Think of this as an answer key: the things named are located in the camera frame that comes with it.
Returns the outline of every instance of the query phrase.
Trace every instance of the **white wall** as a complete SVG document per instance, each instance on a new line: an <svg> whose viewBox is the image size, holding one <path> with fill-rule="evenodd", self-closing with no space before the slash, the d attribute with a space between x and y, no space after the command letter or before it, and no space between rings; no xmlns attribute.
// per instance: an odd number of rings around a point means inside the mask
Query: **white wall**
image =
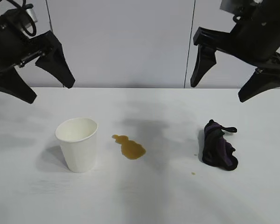
<svg viewBox="0 0 280 224"><path fill-rule="evenodd" d="M76 87L183 88L194 0L49 0Z"/></svg>
<svg viewBox="0 0 280 224"><path fill-rule="evenodd" d="M46 7L45 0L27 0L27 4L32 3L34 5L34 11L38 22L36 23L37 35L42 34L50 30L49 16ZM5 13L8 9L14 8L12 4L7 1L0 3L0 15ZM30 86L62 86L53 76L46 71L35 66L35 61L28 63L24 68L17 69L20 76Z"/></svg>
<svg viewBox="0 0 280 224"><path fill-rule="evenodd" d="M190 78L196 62L197 46L194 46L192 40L198 27L230 32L235 25L233 15L220 10L220 5L221 0L196 0L186 77L187 88L191 88ZM216 59L217 64L205 74L197 88L240 88L255 71L254 66L219 51L216 52Z"/></svg>

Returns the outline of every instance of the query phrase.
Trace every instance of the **spilled liquid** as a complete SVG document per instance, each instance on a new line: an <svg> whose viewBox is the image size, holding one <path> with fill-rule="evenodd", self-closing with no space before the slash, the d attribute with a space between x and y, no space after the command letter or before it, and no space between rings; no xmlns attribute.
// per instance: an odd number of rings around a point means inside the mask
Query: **spilled liquid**
<svg viewBox="0 0 280 224"><path fill-rule="evenodd" d="M129 140L125 135L113 135L112 138L115 139L115 142L121 144L121 153L130 160L136 160L146 153L142 145Z"/></svg>

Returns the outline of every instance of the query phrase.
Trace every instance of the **coffee spill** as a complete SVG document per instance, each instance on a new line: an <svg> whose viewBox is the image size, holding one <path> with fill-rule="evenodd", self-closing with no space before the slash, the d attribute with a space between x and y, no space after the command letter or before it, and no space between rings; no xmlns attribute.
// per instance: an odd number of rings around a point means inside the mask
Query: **coffee spill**
<svg viewBox="0 0 280 224"><path fill-rule="evenodd" d="M121 153L130 160L136 160L146 153L142 145L129 140L125 135L113 135L112 138L115 139L116 143L121 144Z"/></svg>

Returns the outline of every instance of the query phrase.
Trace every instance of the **cup rim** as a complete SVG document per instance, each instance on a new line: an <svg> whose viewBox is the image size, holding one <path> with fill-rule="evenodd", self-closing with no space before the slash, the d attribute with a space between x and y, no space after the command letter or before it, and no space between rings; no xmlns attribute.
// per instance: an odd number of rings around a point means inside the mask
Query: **cup rim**
<svg viewBox="0 0 280 224"><path fill-rule="evenodd" d="M68 122L68 121L70 121L70 120L76 120L76 119L87 119L87 120L91 120L91 121L93 121L93 122L97 125L97 128L94 130L94 132L93 132L92 134L90 134L90 135L88 135L88 136L86 136L85 138L80 139L80 140L76 140L76 141L66 141L66 140L62 140L62 139L58 138L57 135L56 135L56 132L57 132L58 128L59 128L61 125L63 125L64 123L66 123L66 122ZM58 125L58 127L57 127L56 130L55 130L55 137L56 137L59 141L62 141L62 142L76 143L76 142L81 142L81 141L84 141L84 140L90 138L91 136L93 136L93 135L97 132L97 130L98 130L98 123L95 122L94 120L92 120L91 118L86 118L86 117L71 118L71 119L65 120L65 121L62 122L60 125Z"/></svg>

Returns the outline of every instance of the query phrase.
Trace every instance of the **cloth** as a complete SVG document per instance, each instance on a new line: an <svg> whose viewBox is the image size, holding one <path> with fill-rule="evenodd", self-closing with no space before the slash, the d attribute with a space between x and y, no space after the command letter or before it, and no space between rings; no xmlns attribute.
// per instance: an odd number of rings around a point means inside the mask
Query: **cloth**
<svg viewBox="0 0 280 224"><path fill-rule="evenodd" d="M238 160L232 155L235 149L223 138L225 133L222 130L237 132L235 127L223 127L214 120L210 120L205 126L202 160L207 165L230 171L237 168Z"/></svg>

